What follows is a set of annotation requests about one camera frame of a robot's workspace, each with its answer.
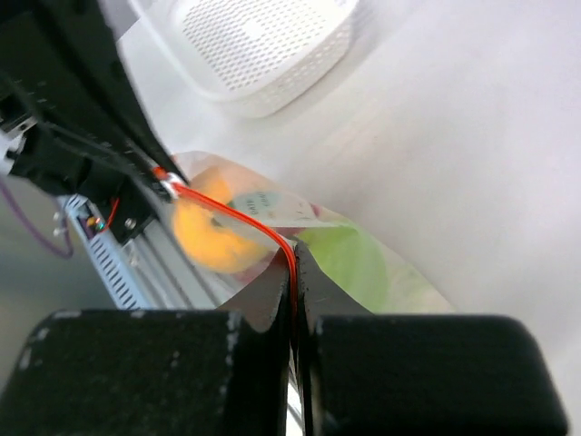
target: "bolt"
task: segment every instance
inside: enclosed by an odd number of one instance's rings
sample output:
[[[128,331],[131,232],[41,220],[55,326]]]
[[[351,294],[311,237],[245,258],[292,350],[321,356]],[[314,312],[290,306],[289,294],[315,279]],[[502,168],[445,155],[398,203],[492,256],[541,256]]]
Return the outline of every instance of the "bolt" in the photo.
[[[127,230],[133,230],[136,225],[137,225],[137,222],[133,218],[127,218],[125,220],[125,228]]]

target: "basket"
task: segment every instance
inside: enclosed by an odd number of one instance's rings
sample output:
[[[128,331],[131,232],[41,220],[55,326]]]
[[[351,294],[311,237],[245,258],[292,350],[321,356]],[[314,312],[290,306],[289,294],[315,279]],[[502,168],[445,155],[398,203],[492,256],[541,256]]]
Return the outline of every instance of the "basket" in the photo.
[[[130,0],[200,95],[246,117],[272,114],[347,53],[357,0]]]

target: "transparent plastic bag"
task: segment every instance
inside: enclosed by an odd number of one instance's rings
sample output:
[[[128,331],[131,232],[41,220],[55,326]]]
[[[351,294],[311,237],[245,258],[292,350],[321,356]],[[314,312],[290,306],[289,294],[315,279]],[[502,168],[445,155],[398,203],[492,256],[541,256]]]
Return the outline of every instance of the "transparent plastic bag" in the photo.
[[[410,264],[347,218],[218,156],[191,152],[174,159],[193,190],[274,229],[290,243],[305,242],[323,272],[370,311],[452,311]],[[260,230],[191,198],[178,198],[168,218],[192,265],[215,276],[221,301],[262,273],[280,248]]]

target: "white table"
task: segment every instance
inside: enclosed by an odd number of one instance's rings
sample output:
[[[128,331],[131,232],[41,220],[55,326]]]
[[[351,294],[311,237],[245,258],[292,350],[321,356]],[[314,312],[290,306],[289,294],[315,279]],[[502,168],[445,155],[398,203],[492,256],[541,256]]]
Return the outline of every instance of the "white table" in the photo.
[[[581,2],[361,4],[347,58],[261,120],[200,101],[139,23],[121,47],[172,152],[245,164],[363,224],[459,310],[522,320],[581,416]]]

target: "wire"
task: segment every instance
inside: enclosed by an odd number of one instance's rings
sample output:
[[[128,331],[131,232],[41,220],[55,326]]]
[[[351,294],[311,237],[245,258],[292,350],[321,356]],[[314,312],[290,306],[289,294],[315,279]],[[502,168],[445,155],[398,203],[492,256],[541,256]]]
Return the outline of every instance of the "wire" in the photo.
[[[111,226],[111,223],[113,222],[113,219],[115,218],[115,215],[117,214],[118,207],[119,207],[119,198],[116,198],[115,201],[113,202],[113,208],[111,209],[111,213],[109,214],[109,219],[107,219],[107,224],[105,225],[103,231],[107,230]]]
[[[57,257],[62,259],[70,259],[73,257],[74,248],[73,243],[71,242],[71,236],[69,234],[69,227],[66,218],[63,217],[61,219],[61,228],[64,230],[64,245],[65,248],[60,248],[53,243],[51,243],[43,234],[34,227],[34,224],[28,219],[28,217],[23,212],[22,208],[18,204],[18,201],[15,199],[12,191],[8,188],[8,185],[5,181],[0,178],[0,193],[6,200],[6,204],[8,208],[12,210],[13,214],[15,215],[16,219],[23,225],[23,227],[28,231],[28,233],[40,244],[42,245],[47,251],[54,254]],[[61,208],[61,205],[54,199],[54,203]]]
[[[153,170],[153,172],[158,178],[162,180],[167,179],[168,177],[168,174],[165,172],[165,170],[163,170],[163,168],[157,167]],[[294,250],[292,249],[291,245],[270,227],[264,225],[260,221],[257,221],[254,218],[251,218],[250,216],[240,211],[237,211],[236,209],[231,208],[230,206],[227,206],[226,204],[217,202],[212,198],[204,195],[203,193],[199,193],[198,191],[195,191],[192,188],[185,186],[181,183],[172,183],[172,188],[180,196],[190,198],[191,200],[203,204],[214,211],[224,213],[226,215],[231,216],[232,218],[237,219],[238,221],[247,223],[248,225],[254,227],[255,229],[269,236],[274,242],[276,242],[281,247],[287,259],[287,264],[289,265],[290,309],[292,311],[291,330],[292,330],[292,339],[296,344],[296,341],[298,340],[298,334],[296,331],[296,318],[299,308],[299,289],[297,282],[297,260],[295,258]]]

